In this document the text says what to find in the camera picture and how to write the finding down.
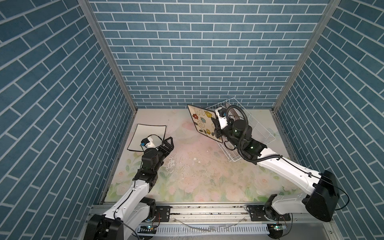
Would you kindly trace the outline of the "floral black square plate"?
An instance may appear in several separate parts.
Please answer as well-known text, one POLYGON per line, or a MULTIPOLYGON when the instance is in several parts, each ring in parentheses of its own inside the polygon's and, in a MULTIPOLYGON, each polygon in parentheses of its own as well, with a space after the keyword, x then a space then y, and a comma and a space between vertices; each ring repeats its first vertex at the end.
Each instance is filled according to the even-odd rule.
POLYGON ((215 135, 215 124, 212 119, 216 119, 216 113, 211 110, 199 108, 193 105, 187 105, 196 130, 218 143, 223 143, 222 138, 215 135))

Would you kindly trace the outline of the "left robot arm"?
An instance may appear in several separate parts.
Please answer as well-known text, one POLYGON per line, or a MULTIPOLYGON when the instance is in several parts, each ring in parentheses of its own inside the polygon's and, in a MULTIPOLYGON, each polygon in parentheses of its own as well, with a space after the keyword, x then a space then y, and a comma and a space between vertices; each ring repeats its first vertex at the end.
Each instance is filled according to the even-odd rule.
POLYGON ((147 148, 141 166, 127 192, 102 215, 93 215, 88 221, 85 240, 127 240, 131 235, 140 239, 136 228, 156 214, 156 200, 147 194, 158 179, 164 160, 174 150, 173 138, 164 139, 160 146, 147 148))

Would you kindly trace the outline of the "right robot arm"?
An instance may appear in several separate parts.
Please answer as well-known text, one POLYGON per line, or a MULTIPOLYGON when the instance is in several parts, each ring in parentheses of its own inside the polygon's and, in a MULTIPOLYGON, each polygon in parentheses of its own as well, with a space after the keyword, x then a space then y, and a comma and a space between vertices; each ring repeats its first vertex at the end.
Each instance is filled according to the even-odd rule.
POLYGON ((292 197, 272 194, 263 207, 267 219, 274 221, 285 214, 310 214, 323 222, 332 220, 340 199, 340 189, 333 173, 310 170, 254 140, 246 120, 231 122, 218 117, 212 118, 212 122, 215 136, 230 142, 242 159, 277 173, 302 190, 292 197))

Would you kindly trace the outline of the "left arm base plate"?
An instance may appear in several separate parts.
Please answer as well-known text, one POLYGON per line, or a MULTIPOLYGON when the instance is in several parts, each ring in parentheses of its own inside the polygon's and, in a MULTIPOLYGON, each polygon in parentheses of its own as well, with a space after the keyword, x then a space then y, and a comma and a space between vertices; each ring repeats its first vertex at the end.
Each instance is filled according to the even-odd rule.
POLYGON ((155 223, 170 221, 171 206, 156 206, 155 223))

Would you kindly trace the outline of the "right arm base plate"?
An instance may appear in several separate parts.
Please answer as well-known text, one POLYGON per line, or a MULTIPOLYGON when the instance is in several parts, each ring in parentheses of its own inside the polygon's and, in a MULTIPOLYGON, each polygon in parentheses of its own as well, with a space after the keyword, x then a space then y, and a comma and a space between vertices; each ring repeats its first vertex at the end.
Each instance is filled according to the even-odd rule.
POLYGON ((262 205, 247 205, 246 211, 248 212, 252 222, 288 222, 292 219, 291 214, 279 215, 277 213, 266 212, 262 205))

